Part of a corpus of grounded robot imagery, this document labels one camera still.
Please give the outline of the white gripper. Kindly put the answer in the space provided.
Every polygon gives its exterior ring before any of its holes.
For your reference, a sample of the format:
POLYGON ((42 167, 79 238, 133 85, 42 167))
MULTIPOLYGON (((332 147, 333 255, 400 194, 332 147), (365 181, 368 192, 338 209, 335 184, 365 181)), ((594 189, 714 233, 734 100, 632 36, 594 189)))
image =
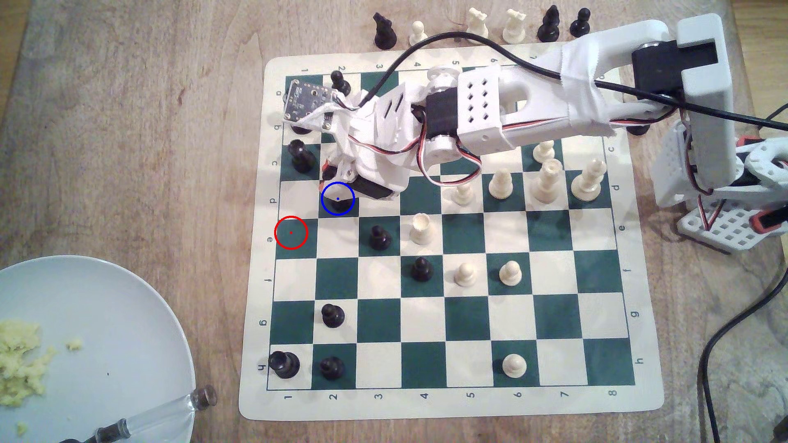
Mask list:
POLYGON ((398 86, 361 105, 361 92, 346 97, 336 91, 341 111, 336 125, 336 165, 323 163, 320 184, 344 183, 342 199, 399 196, 416 168, 421 122, 412 106, 423 105, 425 96, 424 86, 398 86))

